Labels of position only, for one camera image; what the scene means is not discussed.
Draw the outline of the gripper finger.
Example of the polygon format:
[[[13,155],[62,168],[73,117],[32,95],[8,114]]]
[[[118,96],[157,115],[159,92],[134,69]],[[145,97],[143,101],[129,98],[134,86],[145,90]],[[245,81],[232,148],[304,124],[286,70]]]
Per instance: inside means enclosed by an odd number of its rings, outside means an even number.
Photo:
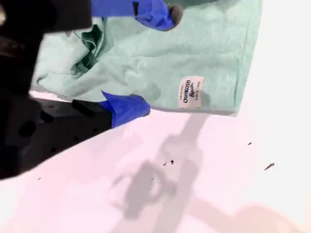
[[[157,31],[173,29],[183,16],[182,6],[163,0],[92,0],[91,11],[94,17],[131,17]]]
[[[33,168],[54,155],[100,133],[147,116],[150,105],[138,95],[103,92],[101,102],[39,99],[40,118],[31,142],[23,151],[24,168]]]

